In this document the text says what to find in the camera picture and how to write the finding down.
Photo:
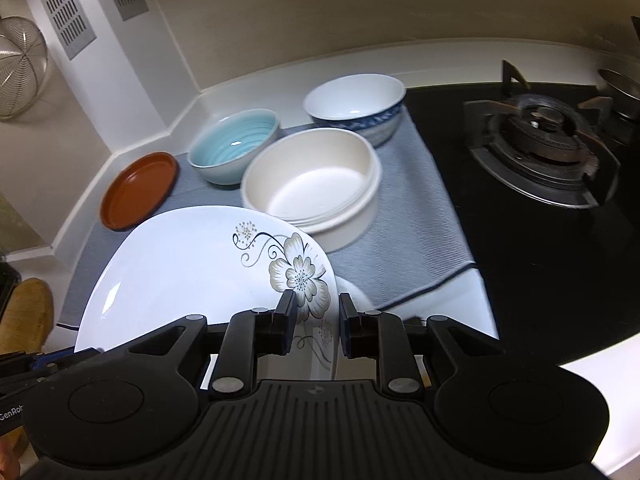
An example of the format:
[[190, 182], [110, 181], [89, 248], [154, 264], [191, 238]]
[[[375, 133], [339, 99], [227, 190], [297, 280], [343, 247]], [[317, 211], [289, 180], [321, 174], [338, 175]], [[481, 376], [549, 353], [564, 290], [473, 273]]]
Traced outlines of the person left hand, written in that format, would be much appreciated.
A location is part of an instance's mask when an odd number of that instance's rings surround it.
[[2, 436], [0, 440], [0, 476], [3, 480], [16, 480], [21, 475], [20, 457], [24, 445], [14, 434]]

